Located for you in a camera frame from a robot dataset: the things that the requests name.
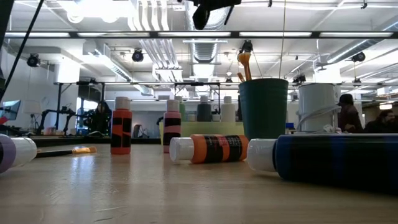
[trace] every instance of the bottle label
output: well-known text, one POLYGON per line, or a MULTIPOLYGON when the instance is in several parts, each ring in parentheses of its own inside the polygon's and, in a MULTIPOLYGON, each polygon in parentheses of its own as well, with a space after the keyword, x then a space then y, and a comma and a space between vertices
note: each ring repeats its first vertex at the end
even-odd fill
POLYGON ((112 118, 111 147, 131 146, 131 118, 112 118))
POLYGON ((169 146, 172 138, 181 137, 180 113, 165 113, 163 119, 163 145, 169 146))
POLYGON ((206 140, 205 163, 238 161, 243 152, 239 136, 204 136, 206 140))

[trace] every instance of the orange paint bottle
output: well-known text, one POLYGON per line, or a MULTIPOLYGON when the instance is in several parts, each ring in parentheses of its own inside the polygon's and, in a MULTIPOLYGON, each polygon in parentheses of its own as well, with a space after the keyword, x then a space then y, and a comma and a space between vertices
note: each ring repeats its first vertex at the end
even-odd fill
POLYGON ((192 134, 190 138, 173 138, 170 158, 177 162, 191 160, 193 164, 234 162, 246 158, 248 139, 241 136, 192 134))
POLYGON ((112 154, 130 154, 131 119, 130 99, 127 97, 116 97, 115 110, 112 112, 112 154))

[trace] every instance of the lamp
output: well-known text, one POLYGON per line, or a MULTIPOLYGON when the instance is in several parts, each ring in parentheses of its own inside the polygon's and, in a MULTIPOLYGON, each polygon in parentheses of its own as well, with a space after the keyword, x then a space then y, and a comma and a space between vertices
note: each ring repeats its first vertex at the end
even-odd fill
POLYGON ((22 112, 30 115, 29 129, 36 129, 37 127, 39 127, 39 124, 36 121, 35 114, 42 114, 42 107, 40 105, 40 102, 35 100, 25 100, 22 107, 22 112))

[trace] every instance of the person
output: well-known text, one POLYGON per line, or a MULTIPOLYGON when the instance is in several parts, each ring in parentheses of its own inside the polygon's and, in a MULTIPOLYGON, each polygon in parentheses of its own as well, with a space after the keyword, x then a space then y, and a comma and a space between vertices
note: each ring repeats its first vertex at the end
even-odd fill
POLYGON ((395 116, 392 110, 384 110, 375 121, 369 122, 364 130, 365 133, 398 133, 395 124, 395 116))
POLYGON ((341 111, 338 115, 338 127, 341 131, 348 133, 363 132, 358 110, 354 106, 353 96, 351 94, 341 95, 338 105, 341 106, 341 111))
POLYGON ((88 127, 89 133, 99 131, 102 134, 111 133, 112 111, 106 102, 99 102, 95 110, 90 110, 84 125, 88 127))

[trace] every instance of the paintbrush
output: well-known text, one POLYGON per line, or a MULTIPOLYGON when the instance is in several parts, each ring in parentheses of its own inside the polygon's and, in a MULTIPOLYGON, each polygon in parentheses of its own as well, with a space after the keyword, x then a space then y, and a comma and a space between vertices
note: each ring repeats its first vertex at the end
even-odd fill
POLYGON ((244 78, 243 78, 242 73, 238 72, 237 75, 238 75, 239 79, 241 80, 241 82, 244 82, 244 78))
POLYGON ((248 68, 250 56, 250 53, 241 53, 238 55, 238 60, 242 63, 244 67, 244 75, 246 76, 246 81, 251 80, 250 68, 248 68))
POLYGON ((91 147, 76 147, 76 148, 71 149, 71 150, 38 152, 35 158, 65 156, 65 155, 69 155, 69 154, 96 153, 96 152, 97 152, 97 148, 95 148, 94 146, 91 146, 91 147))

